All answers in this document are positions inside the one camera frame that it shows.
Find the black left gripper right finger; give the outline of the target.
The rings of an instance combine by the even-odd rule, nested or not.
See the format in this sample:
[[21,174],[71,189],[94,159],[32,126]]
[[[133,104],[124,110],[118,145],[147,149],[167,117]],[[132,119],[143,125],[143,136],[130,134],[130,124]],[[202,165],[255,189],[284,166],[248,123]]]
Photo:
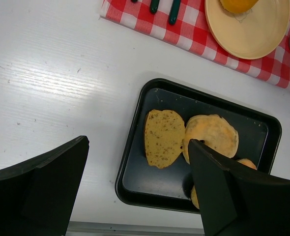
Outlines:
[[290,180],[251,169],[198,140],[190,167],[207,236],[290,236]]

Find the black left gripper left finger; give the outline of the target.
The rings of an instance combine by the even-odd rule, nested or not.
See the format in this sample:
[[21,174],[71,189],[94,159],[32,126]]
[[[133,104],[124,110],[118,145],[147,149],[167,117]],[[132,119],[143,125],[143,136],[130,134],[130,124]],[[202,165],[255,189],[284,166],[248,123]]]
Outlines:
[[79,136],[0,170],[0,236],[63,236],[89,150]]

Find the orange glazed donut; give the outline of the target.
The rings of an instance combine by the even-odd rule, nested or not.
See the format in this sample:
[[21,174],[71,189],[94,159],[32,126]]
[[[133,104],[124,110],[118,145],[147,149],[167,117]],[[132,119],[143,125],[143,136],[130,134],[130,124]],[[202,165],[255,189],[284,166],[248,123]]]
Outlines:
[[241,14],[250,10],[258,0],[220,0],[225,10],[233,14]]

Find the flat seeded bread slice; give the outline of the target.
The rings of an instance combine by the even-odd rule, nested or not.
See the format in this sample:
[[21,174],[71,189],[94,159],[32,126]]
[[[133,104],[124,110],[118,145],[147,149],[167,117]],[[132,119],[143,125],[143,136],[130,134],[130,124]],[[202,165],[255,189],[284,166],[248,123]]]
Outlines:
[[150,166],[159,169],[173,164],[183,152],[185,124],[173,110],[151,110],[145,120],[145,156]]

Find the small round bun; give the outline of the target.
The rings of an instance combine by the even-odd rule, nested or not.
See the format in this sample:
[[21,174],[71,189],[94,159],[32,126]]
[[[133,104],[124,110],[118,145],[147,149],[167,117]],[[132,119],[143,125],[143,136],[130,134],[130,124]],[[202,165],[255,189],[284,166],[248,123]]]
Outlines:
[[238,159],[237,162],[241,163],[241,164],[243,164],[243,165],[245,165],[245,166],[247,166],[247,167],[249,167],[251,169],[254,169],[254,170],[257,169],[256,165],[249,159],[246,159],[246,158]]

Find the small tan muffin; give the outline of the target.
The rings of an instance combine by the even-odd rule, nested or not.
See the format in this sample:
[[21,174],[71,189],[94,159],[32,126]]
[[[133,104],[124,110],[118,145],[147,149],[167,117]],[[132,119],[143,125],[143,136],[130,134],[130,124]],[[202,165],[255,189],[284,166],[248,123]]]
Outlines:
[[200,209],[200,206],[199,206],[199,202],[198,202],[198,198],[197,198],[197,194],[196,194],[196,189],[195,187],[193,186],[192,190],[191,190],[191,202],[192,204],[197,208],[197,209]]

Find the large pale bagel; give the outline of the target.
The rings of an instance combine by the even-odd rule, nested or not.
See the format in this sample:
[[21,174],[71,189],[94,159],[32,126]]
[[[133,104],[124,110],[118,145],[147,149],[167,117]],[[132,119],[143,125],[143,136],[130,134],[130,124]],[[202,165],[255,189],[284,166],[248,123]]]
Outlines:
[[191,139],[204,141],[204,144],[225,157],[236,155],[239,135],[237,130],[219,115],[197,115],[187,122],[183,139],[183,155],[189,161],[188,144]]

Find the black baking tray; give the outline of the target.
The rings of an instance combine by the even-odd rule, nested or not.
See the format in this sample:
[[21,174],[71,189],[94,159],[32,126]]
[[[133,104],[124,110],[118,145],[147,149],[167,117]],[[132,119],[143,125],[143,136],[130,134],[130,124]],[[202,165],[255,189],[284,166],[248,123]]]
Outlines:
[[156,78],[141,89],[131,123],[115,190],[129,205],[199,213],[190,199],[193,179],[180,155],[170,166],[150,166],[145,156],[144,129],[149,111],[173,110],[184,121],[195,115],[217,114],[239,134],[235,159],[251,160],[259,171],[270,173],[282,135],[280,122],[270,115],[199,90]]

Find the beige round plate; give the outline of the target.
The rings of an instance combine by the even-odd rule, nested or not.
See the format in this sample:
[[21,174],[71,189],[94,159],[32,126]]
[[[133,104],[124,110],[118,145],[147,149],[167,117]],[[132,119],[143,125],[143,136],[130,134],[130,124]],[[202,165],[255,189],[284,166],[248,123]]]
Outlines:
[[260,0],[241,14],[228,12],[219,0],[206,0],[204,7],[217,43],[240,59],[259,59],[275,50],[290,21],[289,0]]

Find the red checkered cloth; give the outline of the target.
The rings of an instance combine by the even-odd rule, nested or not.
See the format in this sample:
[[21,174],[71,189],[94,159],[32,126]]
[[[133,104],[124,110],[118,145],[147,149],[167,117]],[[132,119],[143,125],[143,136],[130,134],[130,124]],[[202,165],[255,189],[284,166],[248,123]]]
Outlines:
[[183,0],[174,25],[168,22],[171,1],[162,0],[156,14],[150,12],[149,5],[148,0],[136,3],[130,0],[105,0],[100,15],[204,59],[290,90],[290,23],[284,39],[270,54],[261,59],[238,59],[226,52],[212,36],[206,22],[203,0]]

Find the aluminium front rail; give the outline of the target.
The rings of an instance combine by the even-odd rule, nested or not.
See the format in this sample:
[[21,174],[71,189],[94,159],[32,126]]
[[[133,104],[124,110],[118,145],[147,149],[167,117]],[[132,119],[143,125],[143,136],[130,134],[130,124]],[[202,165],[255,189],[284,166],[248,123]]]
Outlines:
[[71,221],[67,236],[203,236],[203,229]]

